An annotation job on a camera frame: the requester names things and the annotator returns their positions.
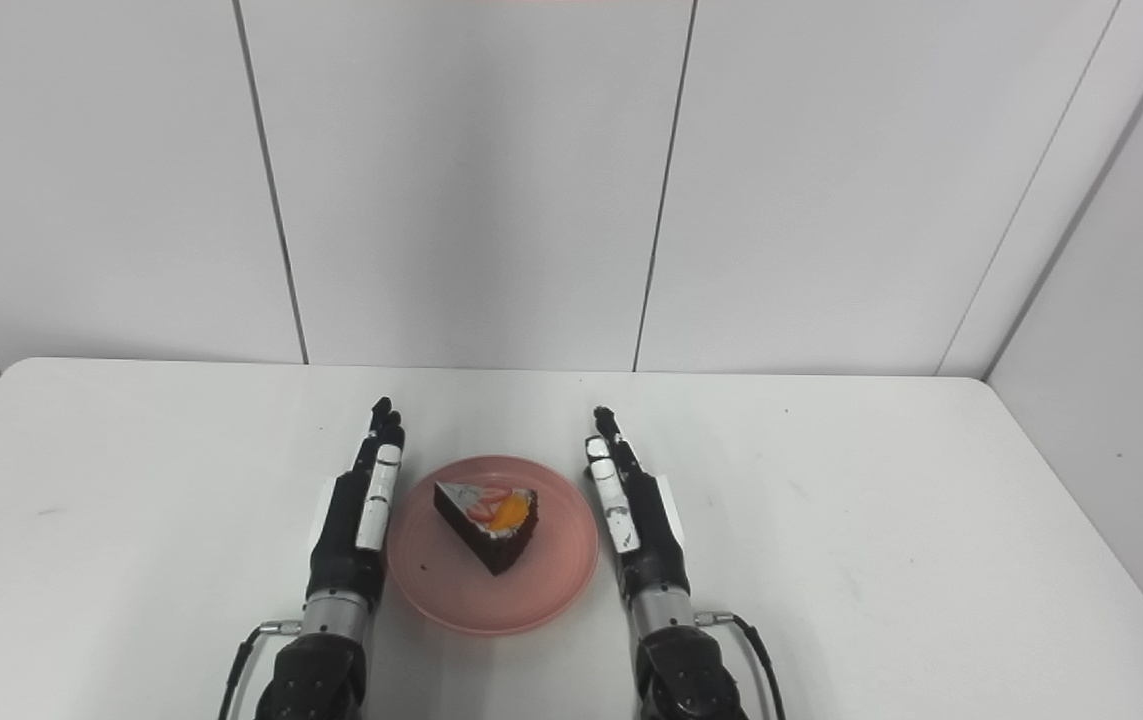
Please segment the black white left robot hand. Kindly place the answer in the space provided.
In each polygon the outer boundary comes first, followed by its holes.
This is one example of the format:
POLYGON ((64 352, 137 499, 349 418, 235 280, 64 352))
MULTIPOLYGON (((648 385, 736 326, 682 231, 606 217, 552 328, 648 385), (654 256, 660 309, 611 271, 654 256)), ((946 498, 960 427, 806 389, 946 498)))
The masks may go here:
POLYGON ((352 593, 371 611, 378 609, 385 585, 385 560, 382 551, 360 547, 357 538, 376 454, 385 439, 394 438, 394 427, 401 427, 401 415, 394 410, 391 398, 384 395, 371 407, 369 427, 353 466, 334 480, 327 515, 310 553, 306 597, 352 593))

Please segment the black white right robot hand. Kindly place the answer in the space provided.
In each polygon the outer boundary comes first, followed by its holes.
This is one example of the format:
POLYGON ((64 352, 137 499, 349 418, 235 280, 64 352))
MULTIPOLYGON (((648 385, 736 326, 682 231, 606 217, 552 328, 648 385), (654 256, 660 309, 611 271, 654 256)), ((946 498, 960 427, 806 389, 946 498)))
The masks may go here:
POLYGON ((626 603, 649 591, 690 592, 681 523, 668 480, 644 469, 607 406, 593 411, 597 433, 585 441, 593 482, 617 557, 617 579, 626 603))

